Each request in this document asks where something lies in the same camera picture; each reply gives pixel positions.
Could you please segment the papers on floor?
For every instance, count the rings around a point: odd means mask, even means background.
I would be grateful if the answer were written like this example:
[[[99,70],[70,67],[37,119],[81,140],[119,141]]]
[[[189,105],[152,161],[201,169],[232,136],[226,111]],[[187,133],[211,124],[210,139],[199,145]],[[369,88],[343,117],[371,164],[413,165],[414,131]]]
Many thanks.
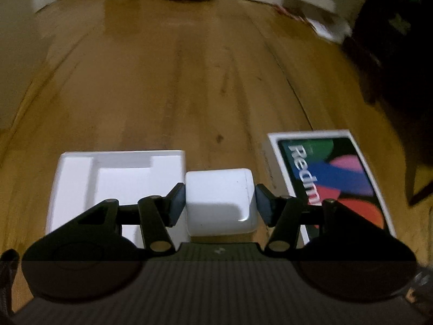
[[[279,4],[274,4],[273,8],[277,13],[309,26],[319,38],[328,42],[341,45],[347,37],[352,36],[352,28],[343,18],[326,21],[320,17],[306,16],[303,12],[291,11]]]

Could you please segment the dark wooden chair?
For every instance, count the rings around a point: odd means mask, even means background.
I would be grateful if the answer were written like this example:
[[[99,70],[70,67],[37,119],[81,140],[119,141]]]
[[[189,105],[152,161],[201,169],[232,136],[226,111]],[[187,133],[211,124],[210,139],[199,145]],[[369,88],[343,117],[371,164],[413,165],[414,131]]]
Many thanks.
[[[365,102],[379,103],[399,135],[415,206],[432,196],[431,183],[415,190],[417,169],[432,166],[432,0],[365,0],[343,50]]]

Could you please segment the large white charger cube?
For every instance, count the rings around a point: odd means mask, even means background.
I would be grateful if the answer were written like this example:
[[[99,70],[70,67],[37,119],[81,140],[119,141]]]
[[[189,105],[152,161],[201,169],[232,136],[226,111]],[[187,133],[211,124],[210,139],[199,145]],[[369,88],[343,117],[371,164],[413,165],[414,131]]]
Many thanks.
[[[247,168],[186,173],[187,229],[192,237],[253,233],[258,226],[255,184]]]

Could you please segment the white box tray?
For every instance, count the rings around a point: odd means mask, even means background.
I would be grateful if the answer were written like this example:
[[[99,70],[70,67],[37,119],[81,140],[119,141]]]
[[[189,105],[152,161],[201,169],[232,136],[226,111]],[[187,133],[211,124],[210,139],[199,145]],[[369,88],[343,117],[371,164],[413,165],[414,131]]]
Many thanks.
[[[165,196],[185,178],[182,150],[66,152],[60,156],[45,224],[51,233],[103,200],[132,205]]]

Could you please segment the Redmi Pad SE box lid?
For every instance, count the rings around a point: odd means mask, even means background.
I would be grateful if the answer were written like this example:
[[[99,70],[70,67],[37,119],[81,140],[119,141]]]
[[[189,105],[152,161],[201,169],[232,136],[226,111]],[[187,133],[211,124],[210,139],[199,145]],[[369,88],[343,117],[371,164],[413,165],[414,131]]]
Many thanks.
[[[391,215],[348,130],[270,133],[264,143],[272,191],[312,206],[337,200],[396,236]]]

